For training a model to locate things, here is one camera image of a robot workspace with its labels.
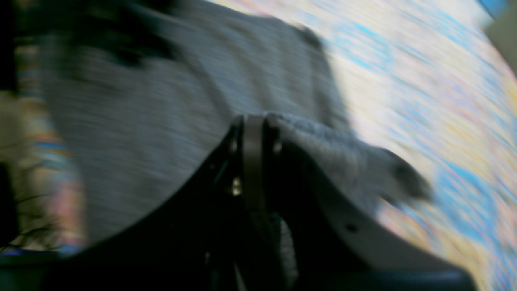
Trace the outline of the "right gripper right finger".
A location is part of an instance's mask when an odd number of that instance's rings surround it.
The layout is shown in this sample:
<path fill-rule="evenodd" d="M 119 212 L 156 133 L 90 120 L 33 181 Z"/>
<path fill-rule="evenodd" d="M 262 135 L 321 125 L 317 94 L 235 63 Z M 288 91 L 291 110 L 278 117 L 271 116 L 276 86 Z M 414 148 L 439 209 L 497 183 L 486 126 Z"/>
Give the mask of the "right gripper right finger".
<path fill-rule="evenodd" d="M 475 291 L 469 272 L 395 235 L 380 205 L 431 200 L 418 171 L 352 135 L 268 114 L 268 205 L 286 222 L 296 291 Z"/>

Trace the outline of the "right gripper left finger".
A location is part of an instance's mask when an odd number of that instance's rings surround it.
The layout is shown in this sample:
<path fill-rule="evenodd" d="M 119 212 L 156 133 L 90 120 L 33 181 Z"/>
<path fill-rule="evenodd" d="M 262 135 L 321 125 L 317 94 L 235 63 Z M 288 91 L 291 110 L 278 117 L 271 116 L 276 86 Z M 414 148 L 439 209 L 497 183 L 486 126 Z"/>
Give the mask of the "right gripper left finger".
<path fill-rule="evenodd" d="M 1 256 L 2 291 L 263 291 L 264 117 L 237 118 L 157 210 L 67 258 Z"/>

